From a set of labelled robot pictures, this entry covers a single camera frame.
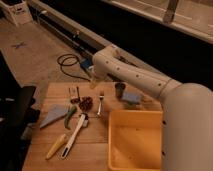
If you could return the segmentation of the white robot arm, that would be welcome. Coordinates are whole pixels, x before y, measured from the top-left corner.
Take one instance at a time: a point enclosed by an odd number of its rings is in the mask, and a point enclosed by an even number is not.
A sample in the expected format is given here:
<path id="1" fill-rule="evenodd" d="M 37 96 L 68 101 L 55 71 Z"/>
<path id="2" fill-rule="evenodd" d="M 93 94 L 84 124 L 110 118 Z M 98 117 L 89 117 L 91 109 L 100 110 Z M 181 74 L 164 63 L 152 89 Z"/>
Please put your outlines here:
<path id="1" fill-rule="evenodd" d="M 97 51 L 92 57 L 94 78 L 111 74 L 161 104 L 162 170 L 213 171 L 213 91 L 128 65 L 119 56 L 115 45 Z"/>

